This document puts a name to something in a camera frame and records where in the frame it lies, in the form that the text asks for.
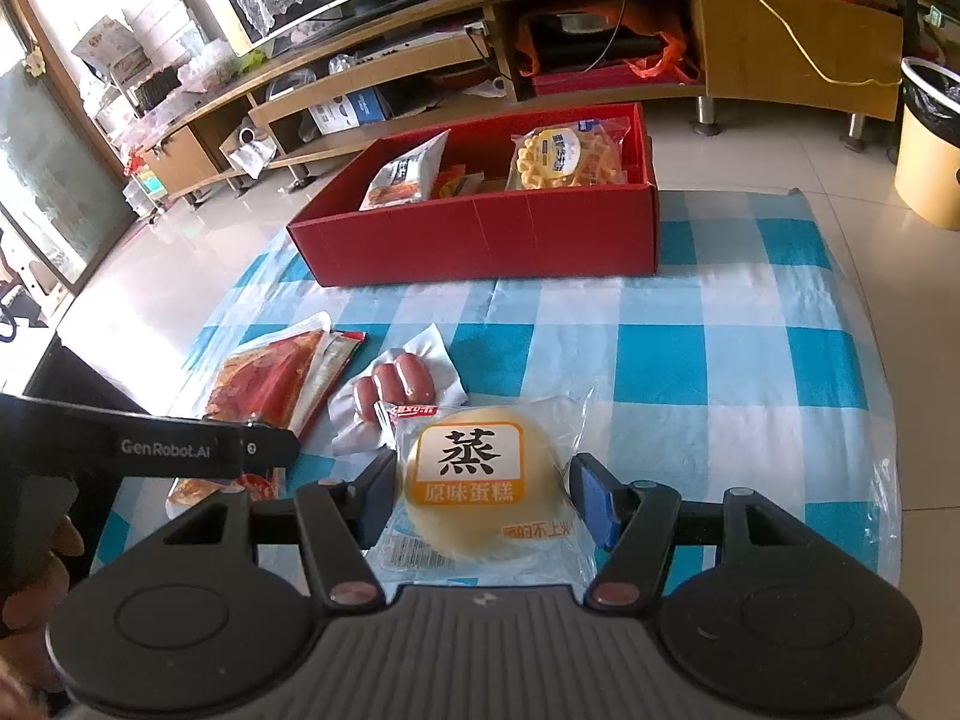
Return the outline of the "person's left hand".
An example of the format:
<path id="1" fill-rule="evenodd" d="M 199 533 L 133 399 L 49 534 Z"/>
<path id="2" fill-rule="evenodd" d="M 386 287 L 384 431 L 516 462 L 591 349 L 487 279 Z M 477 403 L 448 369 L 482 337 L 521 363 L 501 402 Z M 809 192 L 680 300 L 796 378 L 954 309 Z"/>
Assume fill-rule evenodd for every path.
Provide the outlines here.
<path id="1" fill-rule="evenodd" d="M 62 556 L 81 556 L 84 550 L 82 535 L 70 518 L 62 518 L 53 530 L 44 569 L 2 600 L 2 624 L 8 629 L 2 639 L 3 718 L 47 718 L 41 692 L 62 689 L 47 653 L 47 624 L 70 587 Z"/>

